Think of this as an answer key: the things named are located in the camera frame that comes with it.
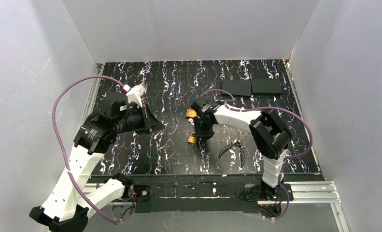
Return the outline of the large brass padlock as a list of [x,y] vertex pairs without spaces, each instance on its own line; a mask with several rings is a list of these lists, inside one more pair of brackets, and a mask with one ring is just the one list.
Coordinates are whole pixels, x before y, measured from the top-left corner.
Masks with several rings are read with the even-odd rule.
[[198,117],[198,115],[197,115],[197,113],[196,113],[195,110],[193,110],[193,109],[187,109],[186,114],[185,114],[185,117],[186,117],[187,119],[194,119],[194,118]]

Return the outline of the small brass padlock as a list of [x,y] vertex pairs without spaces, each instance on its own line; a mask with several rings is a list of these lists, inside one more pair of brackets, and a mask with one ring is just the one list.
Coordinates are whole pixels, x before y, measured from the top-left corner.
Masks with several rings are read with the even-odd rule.
[[191,134],[189,137],[188,137],[188,140],[187,142],[189,144],[196,144],[197,143],[197,138],[196,138],[196,135],[195,134]]

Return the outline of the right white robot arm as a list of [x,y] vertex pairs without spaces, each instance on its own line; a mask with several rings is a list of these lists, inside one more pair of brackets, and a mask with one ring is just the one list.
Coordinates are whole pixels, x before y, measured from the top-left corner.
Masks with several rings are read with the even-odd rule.
[[278,116],[278,111],[240,109],[211,103],[204,98],[195,100],[191,109],[197,114],[194,118],[197,140],[211,139],[214,125],[233,126],[249,132],[257,150],[264,157],[261,188],[269,194],[276,194],[284,179],[282,167],[292,140],[291,131]]

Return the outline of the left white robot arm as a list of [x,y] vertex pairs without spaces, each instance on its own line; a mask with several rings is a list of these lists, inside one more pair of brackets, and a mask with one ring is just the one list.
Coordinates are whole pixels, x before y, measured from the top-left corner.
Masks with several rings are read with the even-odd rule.
[[142,94],[135,90],[110,94],[105,103],[103,110],[89,114],[80,126],[53,191],[29,213],[31,219],[52,232],[81,232],[108,203],[117,199],[134,203],[137,199],[133,180],[124,174],[115,174],[93,192],[83,193],[95,166],[119,134],[141,135],[164,129],[142,100]]

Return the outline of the black flat box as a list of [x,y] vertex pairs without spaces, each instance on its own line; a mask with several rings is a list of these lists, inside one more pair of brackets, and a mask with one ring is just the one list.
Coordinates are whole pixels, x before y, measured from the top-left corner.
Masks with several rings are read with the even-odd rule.
[[283,92],[276,79],[223,80],[221,90],[234,96],[281,95]]

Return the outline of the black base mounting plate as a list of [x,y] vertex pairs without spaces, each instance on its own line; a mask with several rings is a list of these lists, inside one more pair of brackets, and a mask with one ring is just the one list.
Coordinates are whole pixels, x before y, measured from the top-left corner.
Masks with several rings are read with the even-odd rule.
[[138,213],[242,211],[256,213],[262,204],[294,199],[285,184],[275,197],[261,192],[260,174],[130,175],[138,193]]

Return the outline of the black handled pruning shears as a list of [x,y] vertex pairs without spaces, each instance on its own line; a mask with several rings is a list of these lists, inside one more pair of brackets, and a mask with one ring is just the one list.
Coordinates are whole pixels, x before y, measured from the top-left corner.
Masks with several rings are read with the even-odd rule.
[[223,147],[219,154],[218,158],[220,159],[223,155],[229,154],[231,158],[231,165],[236,163],[236,159],[239,159],[239,168],[242,169],[245,165],[245,150],[246,147],[244,142],[247,138],[247,135],[241,136],[238,134],[236,139],[230,141],[225,147]]

